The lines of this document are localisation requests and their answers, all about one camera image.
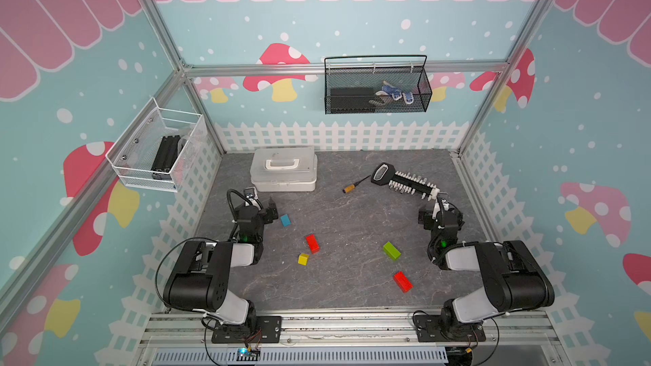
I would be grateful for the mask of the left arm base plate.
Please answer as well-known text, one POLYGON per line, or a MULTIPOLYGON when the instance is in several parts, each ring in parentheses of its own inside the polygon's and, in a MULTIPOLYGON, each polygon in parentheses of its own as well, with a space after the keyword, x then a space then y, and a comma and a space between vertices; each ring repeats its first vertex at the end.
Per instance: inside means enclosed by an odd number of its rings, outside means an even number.
POLYGON ((282 327, 281 316, 259 316, 241 325, 220 325, 211 337, 213 344, 278 343, 282 327))

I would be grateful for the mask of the yellow small block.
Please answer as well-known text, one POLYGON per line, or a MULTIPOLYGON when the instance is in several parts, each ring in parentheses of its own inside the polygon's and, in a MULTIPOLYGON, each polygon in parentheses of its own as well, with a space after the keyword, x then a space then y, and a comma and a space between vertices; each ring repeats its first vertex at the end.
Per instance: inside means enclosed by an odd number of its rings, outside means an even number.
POLYGON ((301 265, 303 265, 303 266, 306 266, 306 265, 308 264, 308 262, 309 262, 309 259, 310 259, 310 255, 309 255, 309 254, 302 253, 302 254, 300 254, 300 256, 298 257, 298 263, 301 264, 301 265))

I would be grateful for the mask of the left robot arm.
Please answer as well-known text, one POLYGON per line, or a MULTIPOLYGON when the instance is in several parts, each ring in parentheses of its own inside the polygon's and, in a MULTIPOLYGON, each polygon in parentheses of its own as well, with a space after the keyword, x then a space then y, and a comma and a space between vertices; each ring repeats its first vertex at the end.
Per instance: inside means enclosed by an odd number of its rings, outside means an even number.
POLYGON ((180 249, 170 275, 154 288, 166 308, 200 313, 216 327, 251 333, 256 327, 254 304, 229 289, 231 270, 256 265, 264 252, 264 227, 279 219, 275 201, 262 203, 254 188, 229 189, 226 201, 233 228, 225 241, 191 237, 169 250, 180 249))

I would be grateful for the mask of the red block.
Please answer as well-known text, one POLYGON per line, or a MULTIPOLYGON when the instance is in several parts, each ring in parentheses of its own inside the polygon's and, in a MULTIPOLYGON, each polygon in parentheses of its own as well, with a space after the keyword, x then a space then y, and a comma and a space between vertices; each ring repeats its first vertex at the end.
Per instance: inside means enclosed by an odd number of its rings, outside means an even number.
POLYGON ((306 237, 306 242, 312 254, 316 254, 320 251, 320 245, 315 237, 315 235, 308 235, 306 237))
POLYGON ((407 293, 413 288, 413 284, 402 271, 398 271, 398 273, 394 274, 393 280, 402 293, 407 293))

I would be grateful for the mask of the green rectangular block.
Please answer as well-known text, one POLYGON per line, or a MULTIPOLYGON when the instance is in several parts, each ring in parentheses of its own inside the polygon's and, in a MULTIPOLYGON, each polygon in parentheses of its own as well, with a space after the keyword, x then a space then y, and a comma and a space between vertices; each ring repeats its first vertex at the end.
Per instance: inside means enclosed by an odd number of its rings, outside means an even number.
POLYGON ((382 246, 383 252, 392 260, 397 261, 401 257, 401 252, 391 242, 386 242, 382 246))

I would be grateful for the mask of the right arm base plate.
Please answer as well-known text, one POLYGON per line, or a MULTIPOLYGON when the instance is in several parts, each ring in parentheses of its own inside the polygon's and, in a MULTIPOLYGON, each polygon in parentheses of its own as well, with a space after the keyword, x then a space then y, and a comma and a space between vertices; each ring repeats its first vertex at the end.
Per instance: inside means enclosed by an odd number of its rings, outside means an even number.
POLYGON ((481 323, 462 324, 452 317, 428 314, 421 310, 412 313, 412 323, 421 343, 460 342, 462 345, 473 346, 486 341, 481 323))

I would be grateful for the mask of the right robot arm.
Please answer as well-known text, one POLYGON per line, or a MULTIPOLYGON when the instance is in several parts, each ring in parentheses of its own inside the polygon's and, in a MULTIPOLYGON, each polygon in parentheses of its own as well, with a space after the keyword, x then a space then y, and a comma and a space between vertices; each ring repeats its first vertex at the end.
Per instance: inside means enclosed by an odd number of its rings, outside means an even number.
POLYGON ((427 256, 441 270, 473 271, 482 286, 443 305, 443 328, 461 329, 518 311, 547 308, 554 303, 554 288, 522 241, 460 242, 464 225, 456 206, 423 207, 418 223, 431 232, 427 256))

